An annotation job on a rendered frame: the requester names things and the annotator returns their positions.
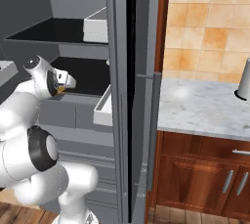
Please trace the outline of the black fridge shelf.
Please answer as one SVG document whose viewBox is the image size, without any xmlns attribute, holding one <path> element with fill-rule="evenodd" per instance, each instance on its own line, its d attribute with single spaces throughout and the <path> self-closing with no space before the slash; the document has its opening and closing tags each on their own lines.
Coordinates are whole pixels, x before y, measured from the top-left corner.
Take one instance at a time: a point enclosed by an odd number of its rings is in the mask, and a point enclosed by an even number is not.
<svg viewBox="0 0 250 224">
<path fill-rule="evenodd" d="M 106 60 L 58 57 L 51 65 L 67 70 L 76 80 L 76 87 L 65 89 L 65 93 L 101 96 L 110 84 Z"/>
<path fill-rule="evenodd" d="M 48 18 L 6 37 L 6 40 L 53 43 L 99 44 L 97 40 L 84 40 L 82 19 Z"/>
</svg>

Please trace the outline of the white fridge door bin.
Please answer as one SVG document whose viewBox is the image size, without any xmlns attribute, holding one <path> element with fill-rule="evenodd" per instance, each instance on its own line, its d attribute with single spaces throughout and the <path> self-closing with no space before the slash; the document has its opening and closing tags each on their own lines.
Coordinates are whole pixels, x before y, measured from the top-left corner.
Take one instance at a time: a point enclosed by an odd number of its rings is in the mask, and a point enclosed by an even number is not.
<svg viewBox="0 0 250 224">
<path fill-rule="evenodd" d="M 112 125 L 111 86 L 108 86 L 94 108 L 93 122 L 98 125 Z"/>
<path fill-rule="evenodd" d="M 95 43 L 108 42 L 106 7 L 84 19 L 83 40 Z"/>
</svg>

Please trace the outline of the brown wooden cupboard door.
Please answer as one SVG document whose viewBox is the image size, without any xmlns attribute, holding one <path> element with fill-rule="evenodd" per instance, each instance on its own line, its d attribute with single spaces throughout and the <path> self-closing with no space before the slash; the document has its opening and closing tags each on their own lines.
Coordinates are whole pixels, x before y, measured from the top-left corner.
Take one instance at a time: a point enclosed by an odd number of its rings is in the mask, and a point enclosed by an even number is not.
<svg viewBox="0 0 250 224">
<path fill-rule="evenodd" d="M 238 165 L 226 161 L 162 156 L 156 203 L 220 215 L 238 168 Z M 223 193 L 230 170 L 233 170 L 232 179 L 227 192 Z"/>
<path fill-rule="evenodd" d="M 237 196 L 236 190 L 241 174 L 244 172 L 249 172 L 248 180 L 240 196 Z M 228 218 L 250 221 L 250 166 L 239 167 L 222 215 Z"/>
</svg>

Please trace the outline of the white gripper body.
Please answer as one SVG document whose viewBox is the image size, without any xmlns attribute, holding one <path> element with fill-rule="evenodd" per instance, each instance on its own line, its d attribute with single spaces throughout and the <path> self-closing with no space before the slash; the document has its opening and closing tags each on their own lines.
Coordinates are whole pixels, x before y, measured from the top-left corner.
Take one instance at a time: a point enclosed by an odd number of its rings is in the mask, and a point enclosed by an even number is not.
<svg viewBox="0 0 250 224">
<path fill-rule="evenodd" d="M 76 87 L 76 80 L 68 72 L 66 72 L 64 74 L 63 87 L 64 88 L 75 88 Z"/>
</svg>

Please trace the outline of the grey fridge door bin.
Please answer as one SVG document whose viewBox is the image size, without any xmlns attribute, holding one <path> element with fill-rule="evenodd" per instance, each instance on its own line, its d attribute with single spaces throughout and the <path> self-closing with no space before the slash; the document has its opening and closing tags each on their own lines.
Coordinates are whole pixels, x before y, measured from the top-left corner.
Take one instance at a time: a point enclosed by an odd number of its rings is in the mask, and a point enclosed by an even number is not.
<svg viewBox="0 0 250 224">
<path fill-rule="evenodd" d="M 0 61 L 0 87 L 18 73 L 13 61 Z"/>
</svg>

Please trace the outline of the brown wooden side panel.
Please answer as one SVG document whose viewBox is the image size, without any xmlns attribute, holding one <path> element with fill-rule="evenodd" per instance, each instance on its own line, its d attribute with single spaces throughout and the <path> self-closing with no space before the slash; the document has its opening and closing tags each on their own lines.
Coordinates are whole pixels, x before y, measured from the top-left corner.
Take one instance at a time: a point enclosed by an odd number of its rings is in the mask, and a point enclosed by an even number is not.
<svg viewBox="0 0 250 224">
<path fill-rule="evenodd" d="M 154 70 L 158 72 L 161 72 L 163 70 L 168 3 L 169 0 L 158 0 L 155 58 L 154 58 Z"/>
</svg>

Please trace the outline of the grey fridge drawer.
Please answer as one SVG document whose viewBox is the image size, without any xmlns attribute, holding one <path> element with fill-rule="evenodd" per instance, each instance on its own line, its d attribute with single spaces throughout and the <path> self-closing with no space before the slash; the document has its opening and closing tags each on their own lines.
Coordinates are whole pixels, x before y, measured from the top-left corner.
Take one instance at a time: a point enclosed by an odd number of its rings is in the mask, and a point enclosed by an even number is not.
<svg viewBox="0 0 250 224">
<path fill-rule="evenodd" d="M 94 97 L 80 97 L 79 102 L 44 101 L 39 113 L 39 122 L 58 127 L 111 132 L 112 126 L 109 123 L 94 122 L 94 108 L 97 103 L 98 99 Z"/>
</svg>

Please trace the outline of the brown wooden drawer front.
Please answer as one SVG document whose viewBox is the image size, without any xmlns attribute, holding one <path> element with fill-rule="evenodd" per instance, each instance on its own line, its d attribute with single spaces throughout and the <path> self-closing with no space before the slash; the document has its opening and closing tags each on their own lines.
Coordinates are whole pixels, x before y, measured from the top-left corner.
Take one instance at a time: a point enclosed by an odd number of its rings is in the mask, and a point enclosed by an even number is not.
<svg viewBox="0 0 250 224">
<path fill-rule="evenodd" d="M 232 152 L 233 150 L 250 152 L 250 142 L 167 131 L 159 131 L 158 137 L 161 140 L 163 155 L 196 155 L 250 163 L 250 156 Z"/>
</svg>

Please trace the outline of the grey open fridge door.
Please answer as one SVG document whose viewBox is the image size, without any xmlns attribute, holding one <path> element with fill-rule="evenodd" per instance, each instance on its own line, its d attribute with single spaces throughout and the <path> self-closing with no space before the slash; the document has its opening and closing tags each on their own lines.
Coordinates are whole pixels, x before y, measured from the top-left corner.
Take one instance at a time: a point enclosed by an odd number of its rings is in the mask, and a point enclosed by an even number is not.
<svg viewBox="0 0 250 224">
<path fill-rule="evenodd" d="M 127 224 L 126 0 L 106 0 L 106 6 L 118 224 Z"/>
</svg>

